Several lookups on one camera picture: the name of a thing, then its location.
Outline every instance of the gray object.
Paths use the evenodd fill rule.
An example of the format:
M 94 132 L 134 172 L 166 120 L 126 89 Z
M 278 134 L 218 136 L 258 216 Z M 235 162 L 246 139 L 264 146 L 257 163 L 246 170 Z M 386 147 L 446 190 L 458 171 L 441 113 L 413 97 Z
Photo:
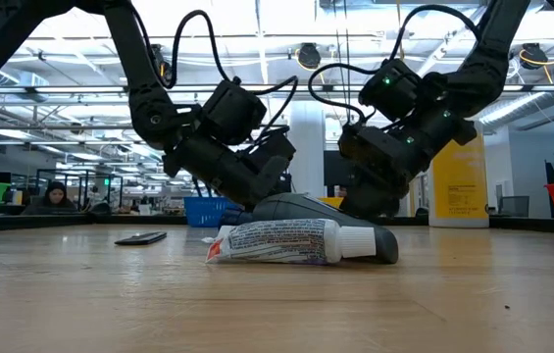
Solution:
M 398 261 L 398 244 L 396 237 L 388 229 L 371 222 L 357 219 L 341 213 L 319 200 L 301 194 L 282 193 L 270 196 L 260 202 L 253 211 L 253 221 L 329 219 L 341 226 L 373 227 L 377 254 L 370 260 L 385 264 Z

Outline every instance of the white pillar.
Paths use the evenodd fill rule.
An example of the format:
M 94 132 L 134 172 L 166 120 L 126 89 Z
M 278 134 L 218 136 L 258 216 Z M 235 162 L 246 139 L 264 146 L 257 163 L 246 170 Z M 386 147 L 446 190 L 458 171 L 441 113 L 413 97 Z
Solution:
M 289 165 L 296 193 L 325 197 L 325 114 L 319 102 L 291 102 L 287 138 L 296 148 Z

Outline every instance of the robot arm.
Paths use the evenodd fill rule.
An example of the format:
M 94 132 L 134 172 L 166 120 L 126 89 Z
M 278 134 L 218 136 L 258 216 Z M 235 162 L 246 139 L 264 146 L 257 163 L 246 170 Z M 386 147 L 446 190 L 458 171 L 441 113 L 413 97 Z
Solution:
M 132 125 L 151 147 L 165 151 L 168 175 L 174 177 L 185 168 L 230 200 L 250 208 L 278 193 L 279 177 L 295 152 L 284 136 L 286 129 L 263 135 L 252 149 L 232 152 L 227 146 L 248 139 L 251 130 L 259 127 L 266 107 L 239 86 L 237 77 L 226 77 L 204 107 L 174 104 L 129 0 L 0 0 L 0 68 L 43 20 L 74 6 L 105 17 L 126 74 Z M 201 11 L 184 21 L 196 15 L 204 16 L 211 29 Z M 295 89 L 297 77 L 290 81 Z
M 529 2 L 490 1 L 474 28 L 478 41 L 455 73 L 429 73 L 420 78 L 393 56 L 370 73 L 374 76 L 360 92 L 359 101 L 375 107 L 393 124 L 377 128 L 365 126 L 360 120 L 344 126 L 338 141 L 340 152 L 357 167 L 354 185 L 340 205 L 341 210 L 364 218 L 394 215 L 398 200 L 409 192 L 409 182 L 428 169 L 444 146 L 451 140 L 464 145 L 477 136 L 473 123 L 465 118 L 501 94 L 510 45 Z M 440 8 L 425 5 L 410 16 Z M 310 82 L 324 69 L 314 73 Z

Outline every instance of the white cap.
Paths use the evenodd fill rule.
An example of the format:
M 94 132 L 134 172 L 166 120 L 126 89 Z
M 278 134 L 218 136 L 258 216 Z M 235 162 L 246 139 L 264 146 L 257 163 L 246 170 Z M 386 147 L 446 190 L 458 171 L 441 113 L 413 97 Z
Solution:
M 375 229 L 372 227 L 341 227 L 338 238 L 343 258 L 377 254 Z

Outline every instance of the wooden table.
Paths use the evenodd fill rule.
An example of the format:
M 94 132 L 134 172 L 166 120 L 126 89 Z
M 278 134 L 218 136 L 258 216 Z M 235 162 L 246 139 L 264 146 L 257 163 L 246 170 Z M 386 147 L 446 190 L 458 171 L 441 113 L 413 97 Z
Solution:
M 339 267 L 205 265 L 211 229 L 3 231 L 0 352 L 554 352 L 554 234 L 393 230 L 397 265 Z

